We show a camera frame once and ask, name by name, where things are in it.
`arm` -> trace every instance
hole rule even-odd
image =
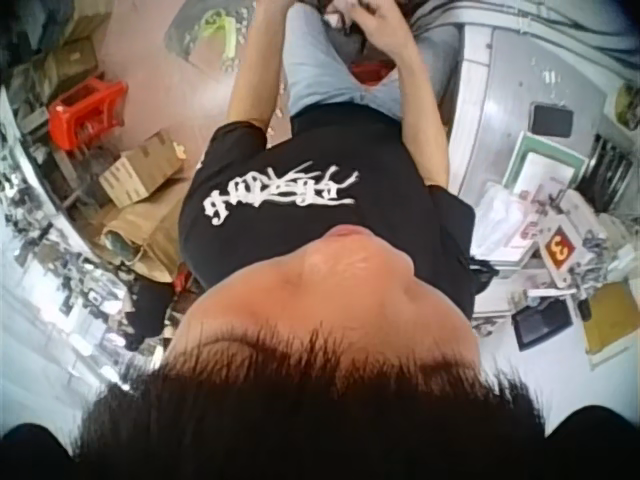
[[[351,17],[396,63],[402,94],[402,140],[426,185],[449,184],[449,152],[427,66],[395,0],[351,0]]]
[[[227,123],[251,122],[266,131],[276,109],[287,11],[293,0],[259,0],[231,92]]]
[[[427,185],[449,185],[449,146],[427,67],[415,41],[395,59],[402,94],[402,141]]]

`smartphone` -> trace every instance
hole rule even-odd
[[[569,138],[573,132],[573,110],[558,105],[532,103],[529,131],[544,137]]]

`number 3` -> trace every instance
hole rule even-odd
[[[560,262],[566,260],[569,256],[569,249],[562,245],[562,237],[560,235],[556,235],[551,240],[551,252],[556,257],[556,260]]]

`black hair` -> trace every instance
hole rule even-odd
[[[449,478],[522,472],[542,416],[514,378],[443,359],[361,360],[318,336],[199,348],[112,385],[85,416],[82,478]]]

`light blue jeans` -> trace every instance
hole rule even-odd
[[[360,84],[329,43],[320,14],[296,3],[287,15],[283,63],[289,84],[289,113],[316,104],[354,102],[397,120],[402,101],[397,69],[379,85]],[[460,36],[455,27],[440,27],[416,39],[439,99],[458,61]]]

